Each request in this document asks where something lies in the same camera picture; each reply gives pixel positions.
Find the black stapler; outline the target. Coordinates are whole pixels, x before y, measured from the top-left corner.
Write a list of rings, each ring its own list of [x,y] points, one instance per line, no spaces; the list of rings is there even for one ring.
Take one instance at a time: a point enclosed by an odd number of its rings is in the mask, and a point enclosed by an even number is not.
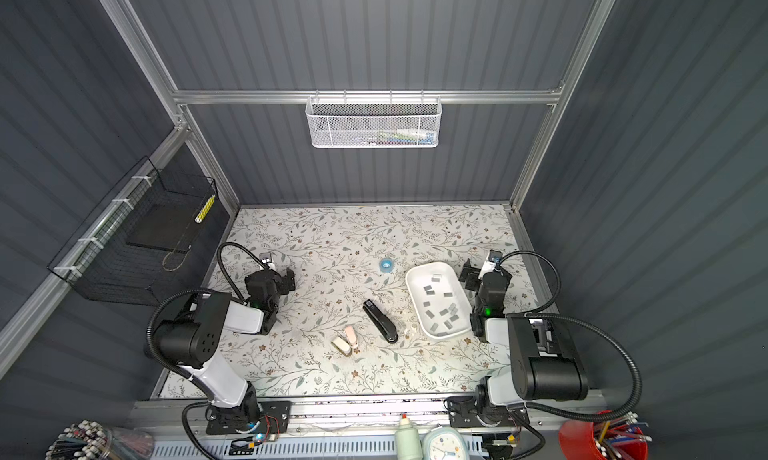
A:
[[[366,300],[363,303],[363,310],[383,338],[389,344],[396,344],[399,340],[399,335],[391,319],[385,315],[372,300]]]

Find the pink staple box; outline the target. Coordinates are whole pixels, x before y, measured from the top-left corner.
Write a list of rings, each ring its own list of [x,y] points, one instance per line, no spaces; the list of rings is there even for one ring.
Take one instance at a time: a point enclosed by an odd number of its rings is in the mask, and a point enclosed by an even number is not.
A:
[[[356,349],[358,347],[358,340],[357,340],[357,335],[356,335],[356,332],[355,332],[354,328],[352,326],[347,326],[344,329],[344,334],[345,334],[346,340],[350,344],[350,346],[353,349]]]

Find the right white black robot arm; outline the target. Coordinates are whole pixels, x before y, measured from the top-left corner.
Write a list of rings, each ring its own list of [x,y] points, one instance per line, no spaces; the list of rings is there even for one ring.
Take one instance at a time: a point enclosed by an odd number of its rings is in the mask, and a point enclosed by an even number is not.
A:
[[[512,274],[504,264],[515,257],[529,256],[552,271],[554,286],[540,306],[506,313],[504,299]],[[469,410],[478,416],[505,409],[515,419],[524,409],[581,422],[607,422],[632,412],[639,403],[643,381],[629,352],[607,332],[578,318],[551,313],[562,290],[562,279],[552,261],[526,250],[503,254],[492,250],[479,268],[466,261],[459,282],[474,293],[469,320],[476,339],[508,349],[509,365],[484,377],[475,389]],[[630,393],[617,408],[604,413],[578,413],[551,406],[551,401],[582,401],[590,390],[586,368],[569,328],[581,328],[604,340],[623,358],[631,378]]]

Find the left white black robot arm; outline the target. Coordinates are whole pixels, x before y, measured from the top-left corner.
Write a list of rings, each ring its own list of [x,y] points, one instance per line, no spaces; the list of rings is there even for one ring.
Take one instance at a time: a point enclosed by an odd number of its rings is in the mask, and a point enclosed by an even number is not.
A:
[[[259,266],[246,276],[244,290],[226,270],[222,258],[226,248],[241,251]],[[277,322],[280,299],[296,289],[295,272],[278,272],[269,255],[258,257],[236,242],[217,248],[216,263],[231,291],[193,289],[162,301],[147,326],[146,350],[165,369],[204,393],[202,406],[210,422],[241,434],[257,433],[277,421],[263,412],[254,387],[223,357],[219,342],[225,331],[269,334]]]

